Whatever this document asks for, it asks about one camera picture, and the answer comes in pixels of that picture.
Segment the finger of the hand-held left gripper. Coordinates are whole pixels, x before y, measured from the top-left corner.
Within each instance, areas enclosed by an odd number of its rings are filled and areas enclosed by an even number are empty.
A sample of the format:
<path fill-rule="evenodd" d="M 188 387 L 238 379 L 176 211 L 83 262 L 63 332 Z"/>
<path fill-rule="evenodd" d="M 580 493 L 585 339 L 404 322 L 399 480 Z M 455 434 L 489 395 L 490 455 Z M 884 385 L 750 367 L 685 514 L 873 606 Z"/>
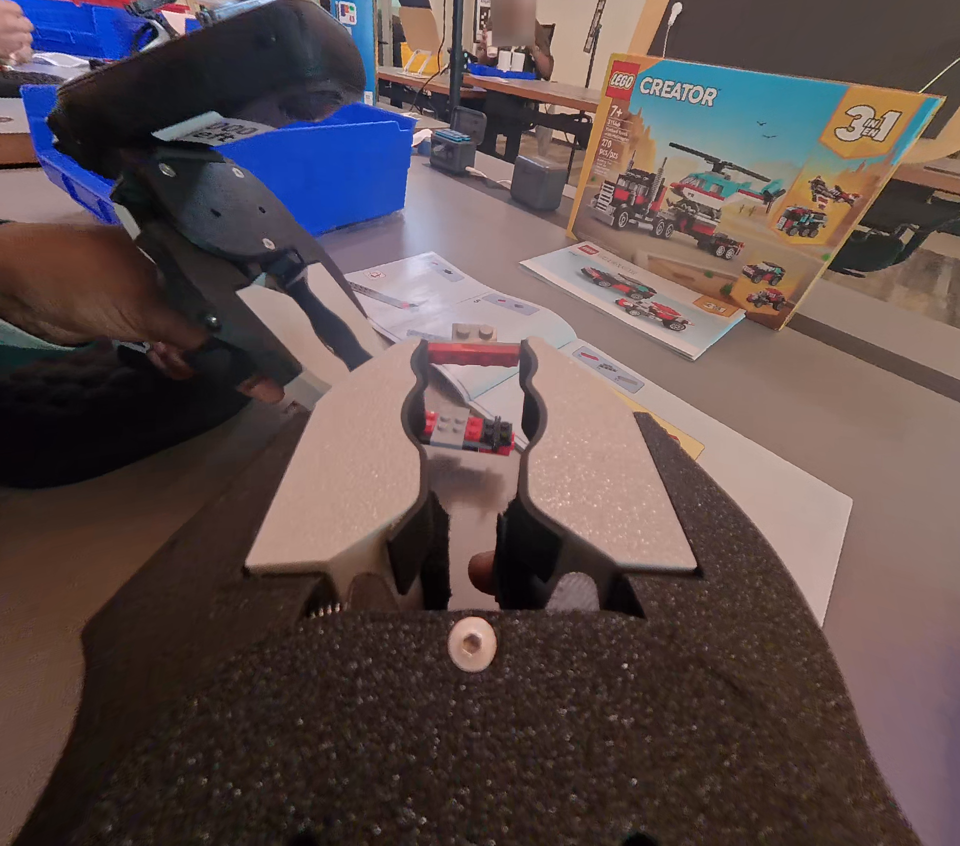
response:
<path fill-rule="evenodd" d="M 282 383 L 282 410 L 312 412 L 330 388 L 347 376 L 347 367 L 316 335 L 294 300 L 257 284 L 241 289 L 237 296 L 299 366 L 299 372 Z"/>
<path fill-rule="evenodd" d="M 303 264 L 295 274 L 295 304 L 315 336 L 346 367 L 361 367 L 386 351 L 386 339 L 336 269 L 320 262 Z"/>

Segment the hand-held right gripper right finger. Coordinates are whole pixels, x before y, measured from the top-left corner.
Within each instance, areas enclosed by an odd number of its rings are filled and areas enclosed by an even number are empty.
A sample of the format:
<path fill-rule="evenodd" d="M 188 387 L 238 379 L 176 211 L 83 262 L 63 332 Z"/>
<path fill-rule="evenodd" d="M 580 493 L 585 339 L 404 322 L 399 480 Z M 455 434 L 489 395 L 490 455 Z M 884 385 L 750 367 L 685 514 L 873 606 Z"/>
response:
<path fill-rule="evenodd" d="M 697 560 L 634 411 L 539 337 L 520 345 L 527 438 L 514 562 L 545 589 L 567 574 L 613 589 L 633 575 L 694 576 Z"/>

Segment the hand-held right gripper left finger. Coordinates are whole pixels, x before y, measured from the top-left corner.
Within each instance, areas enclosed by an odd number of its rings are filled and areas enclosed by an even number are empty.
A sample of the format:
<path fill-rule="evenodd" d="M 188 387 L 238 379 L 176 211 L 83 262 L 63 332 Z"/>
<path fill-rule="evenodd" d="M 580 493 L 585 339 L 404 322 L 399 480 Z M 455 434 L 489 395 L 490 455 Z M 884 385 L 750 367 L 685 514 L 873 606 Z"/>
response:
<path fill-rule="evenodd" d="M 426 342 L 395 344 L 317 402 L 246 554 L 253 576 L 387 578 L 388 540 L 426 502 L 426 454 L 404 425 Z"/>

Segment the long grey red brick assembly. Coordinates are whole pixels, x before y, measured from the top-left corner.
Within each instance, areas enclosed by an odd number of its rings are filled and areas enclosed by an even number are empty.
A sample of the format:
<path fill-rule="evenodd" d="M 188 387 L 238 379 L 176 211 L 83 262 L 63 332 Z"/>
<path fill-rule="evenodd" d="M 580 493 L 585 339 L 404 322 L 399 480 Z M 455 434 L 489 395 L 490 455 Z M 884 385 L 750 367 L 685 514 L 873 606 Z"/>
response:
<path fill-rule="evenodd" d="M 509 421 L 474 416 L 461 407 L 428 410 L 418 441 L 425 446 L 492 456 L 510 456 L 515 450 L 515 433 Z"/>

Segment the red plate with grey piece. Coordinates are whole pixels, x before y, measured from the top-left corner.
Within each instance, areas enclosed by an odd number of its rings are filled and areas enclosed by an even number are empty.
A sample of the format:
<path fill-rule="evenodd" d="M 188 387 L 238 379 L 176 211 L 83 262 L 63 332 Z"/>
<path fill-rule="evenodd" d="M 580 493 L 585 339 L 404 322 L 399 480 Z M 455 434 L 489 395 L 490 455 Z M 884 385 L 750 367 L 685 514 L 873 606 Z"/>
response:
<path fill-rule="evenodd" d="M 433 365 L 516 367 L 520 363 L 522 344 L 498 338 L 491 324 L 454 322 L 450 336 L 428 339 L 428 361 Z"/>

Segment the blue plastic bin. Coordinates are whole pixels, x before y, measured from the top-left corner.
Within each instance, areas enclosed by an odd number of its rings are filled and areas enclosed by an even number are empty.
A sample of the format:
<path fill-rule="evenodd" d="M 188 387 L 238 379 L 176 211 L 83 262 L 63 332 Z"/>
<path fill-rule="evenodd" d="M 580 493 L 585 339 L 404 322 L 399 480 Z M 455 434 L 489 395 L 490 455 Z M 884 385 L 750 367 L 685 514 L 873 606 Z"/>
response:
<path fill-rule="evenodd" d="M 146 20 L 124 10 L 59 0 L 12 1 L 33 26 L 34 52 L 117 61 L 146 44 Z"/>
<path fill-rule="evenodd" d="M 38 161 L 47 177 L 96 220 L 118 225 L 114 182 L 54 148 L 46 118 L 53 84 L 20 89 Z M 417 120 L 393 109 L 355 104 L 329 119 L 264 132 L 220 148 L 258 178 L 312 236 L 377 219 L 404 207 Z"/>

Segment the truck and helicopter set box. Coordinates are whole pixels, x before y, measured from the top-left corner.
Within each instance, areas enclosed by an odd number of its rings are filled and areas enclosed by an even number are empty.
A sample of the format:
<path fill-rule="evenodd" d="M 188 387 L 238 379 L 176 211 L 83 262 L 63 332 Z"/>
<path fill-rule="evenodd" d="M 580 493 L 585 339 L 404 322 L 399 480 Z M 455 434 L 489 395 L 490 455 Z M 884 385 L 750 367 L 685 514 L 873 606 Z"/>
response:
<path fill-rule="evenodd" d="M 568 235 L 778 331 L 943 97 L 614 53 Z"/>

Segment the person's left hand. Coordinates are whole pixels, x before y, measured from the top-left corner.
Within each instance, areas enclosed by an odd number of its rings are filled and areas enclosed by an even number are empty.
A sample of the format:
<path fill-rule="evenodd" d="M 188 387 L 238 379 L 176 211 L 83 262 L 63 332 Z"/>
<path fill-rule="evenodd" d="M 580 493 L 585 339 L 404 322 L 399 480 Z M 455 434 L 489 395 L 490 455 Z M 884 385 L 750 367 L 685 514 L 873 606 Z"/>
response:
<path fill-rule="evenodd" d="M 208 340 L 174 310 L 156 265 L 117 227 L 3 223 L 1 315 L 2 343 L 146 344 L 148 360 L 177 381 L 193 376 L 186 354 Z"/>

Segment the open instruction booklet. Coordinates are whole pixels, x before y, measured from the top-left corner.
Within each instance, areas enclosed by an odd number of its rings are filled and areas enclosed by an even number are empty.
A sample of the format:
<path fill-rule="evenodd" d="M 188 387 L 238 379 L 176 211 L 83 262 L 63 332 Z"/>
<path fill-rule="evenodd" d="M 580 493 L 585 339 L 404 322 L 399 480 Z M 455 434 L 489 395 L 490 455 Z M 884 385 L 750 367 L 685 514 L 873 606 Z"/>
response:
<path fill-rule="evenodd" d="M 437 253 L 346 274 L 386 338 L 456 336 L 456 323 L 491 328 L 499 342 L 540 337 L 602 379 L 633 411 L 650 414 L 761 530 L 823 624 L 853 500 L 647 380 L 576 336 L 557 313 L 498 292 Z"/>

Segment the closed booklet with car cover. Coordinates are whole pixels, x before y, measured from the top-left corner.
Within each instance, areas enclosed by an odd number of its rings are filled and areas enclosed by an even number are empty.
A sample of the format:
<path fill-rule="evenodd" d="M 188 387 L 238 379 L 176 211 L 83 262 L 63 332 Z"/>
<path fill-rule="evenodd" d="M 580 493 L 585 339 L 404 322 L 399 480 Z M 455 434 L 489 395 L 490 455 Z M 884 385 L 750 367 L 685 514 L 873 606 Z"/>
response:
<path fill-rule="evenodd" d="M 743 309 L 734 303 L 700 295 L 590 241 L 525 259 L 520 265 L 690 361 L 698 360 L 745 319 Z"/>

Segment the dark cloth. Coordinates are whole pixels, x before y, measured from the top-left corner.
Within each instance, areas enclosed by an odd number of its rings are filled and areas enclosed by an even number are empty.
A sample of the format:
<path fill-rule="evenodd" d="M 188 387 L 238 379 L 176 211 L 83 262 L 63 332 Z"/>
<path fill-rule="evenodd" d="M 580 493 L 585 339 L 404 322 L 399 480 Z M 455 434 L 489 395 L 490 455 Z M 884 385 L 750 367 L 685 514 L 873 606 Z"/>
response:
<path fill-rule="evenodd" d="M 219 427 L 249 402 L 205 375 L 173 379 L 125 347 L 4 347 L 1 485 L 100 477 Z"/>

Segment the small grey box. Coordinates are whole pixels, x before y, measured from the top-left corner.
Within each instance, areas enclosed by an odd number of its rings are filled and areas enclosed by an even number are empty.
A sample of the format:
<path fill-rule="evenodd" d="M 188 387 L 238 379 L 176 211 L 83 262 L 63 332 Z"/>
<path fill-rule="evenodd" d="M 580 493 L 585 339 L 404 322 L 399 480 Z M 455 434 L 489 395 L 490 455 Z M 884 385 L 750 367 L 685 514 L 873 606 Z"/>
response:
<path fill-rule="evenodd" d="M 541 156 L 517 156 L 510 179 L 510 199 L 537 213 L 554 213 L 565 195 L 567 169 Z"/>

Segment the wooden background table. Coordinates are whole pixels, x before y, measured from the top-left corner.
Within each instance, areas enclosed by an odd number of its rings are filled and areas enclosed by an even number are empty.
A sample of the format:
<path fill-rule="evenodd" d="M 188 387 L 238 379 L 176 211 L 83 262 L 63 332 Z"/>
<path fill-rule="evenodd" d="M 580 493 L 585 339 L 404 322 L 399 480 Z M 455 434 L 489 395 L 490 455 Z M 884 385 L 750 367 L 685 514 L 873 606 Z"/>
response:
<path fill-rule="evenodd" d="M 377 81 L 398 84 L 425 94 L 450 94 L 450 75 L 446 71 L 430 75 L 414 73 L 402 67 L 380 66 Z M 597 112 L 601 99 L 600 91 L 594 88 L 536 79 L 476 76 L 471 73 L 463 75 L 461 94 L 469 98 L 480 98 L 486 94 L 515 96 L 537 104 L 587 114 Z"/>

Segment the black chair base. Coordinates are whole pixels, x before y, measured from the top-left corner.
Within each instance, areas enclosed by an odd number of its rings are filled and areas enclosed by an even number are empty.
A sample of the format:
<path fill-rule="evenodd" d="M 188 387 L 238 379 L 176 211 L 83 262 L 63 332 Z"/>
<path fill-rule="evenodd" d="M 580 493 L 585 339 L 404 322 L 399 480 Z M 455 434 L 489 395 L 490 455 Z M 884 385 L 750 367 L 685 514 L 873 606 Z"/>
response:
<path fill-rule="evenodd" d="M 907 223 L 894 231 L 869 228 L 852 232 L 827 265 L 829 272 L 863 279 L 905 263 L 934 235 L 958 233 L 958 210 L 950 209 L 936 223 Z"/>

